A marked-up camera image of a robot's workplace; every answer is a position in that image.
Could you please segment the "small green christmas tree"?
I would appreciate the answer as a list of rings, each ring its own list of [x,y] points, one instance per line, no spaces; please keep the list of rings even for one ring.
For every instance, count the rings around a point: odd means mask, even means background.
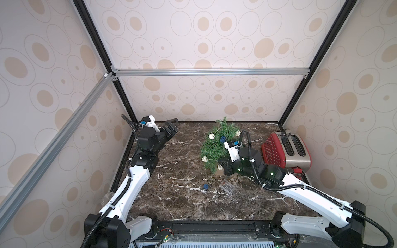
[[[206,170],[209,170],[212,174],[217,172],[218,159],[228,155],[224,143],[236,139],[239,134],[238,126],[228,122],[226,116],[223,119],[216,120],[215,125],[205,135],[200,150],[200,158]]]

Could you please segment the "wicker ball string lights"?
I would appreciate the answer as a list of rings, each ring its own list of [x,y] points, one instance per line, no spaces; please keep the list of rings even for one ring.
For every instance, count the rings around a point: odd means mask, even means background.
[[[237,139],[241,134],[240,130],[233,132],[211,131],[205,139],[200,151],[201,161],[206,170],[213,176],[223,175],[223,168],[218,164],[220,158],[230,158],[228,151],[224,147],[224,142]]]

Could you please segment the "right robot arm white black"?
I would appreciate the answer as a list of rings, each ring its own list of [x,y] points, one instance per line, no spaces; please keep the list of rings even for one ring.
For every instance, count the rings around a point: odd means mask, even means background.
[[[366,207],[359,201],[349,203],[309,186],[295,177],[291,170],[265,163],[258,150],[252,148],[248,131],[243,130],[238,140],[221,137],[229,157],[218,160],[224,174],[239,174],[251,179],[263,189],[279,192],[317,212],[319,217],[305,217],[276,212],[269,229],[274,237],[284,234],[303,234],[332,241],[339,248],[367,248],[364,243],[366,224],[383,233],[384,245],[392,248],[392,235],[380,224],[366,216]]]

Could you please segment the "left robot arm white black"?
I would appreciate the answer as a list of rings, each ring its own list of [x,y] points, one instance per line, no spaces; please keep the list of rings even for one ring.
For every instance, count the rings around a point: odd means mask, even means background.
[[[158,127],[150,115],[134,123],[122,117],[135,136],[135,151],[125,165],[126,177],[112,198],[98,214],[90,214],[84,221],[83,248],[130,248],[142,235],[156,235],[154,218],[138,216],[128,221],[128,213],[150,179],[158,162],[159,153],[178,132],[178,119],[168,120]]]

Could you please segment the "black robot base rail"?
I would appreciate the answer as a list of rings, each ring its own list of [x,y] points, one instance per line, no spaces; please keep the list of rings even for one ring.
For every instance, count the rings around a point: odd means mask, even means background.
[[[265,221],[158,221],[147,216],[124,223],[117,217],[89,215],[84,222],[83,248],[127,248],[135,240],[163,241],[174,235],[253,235],[274,241],[309,235],[328,239],[340,247],[340,228],[323,217],[293,216],[277,212]]]

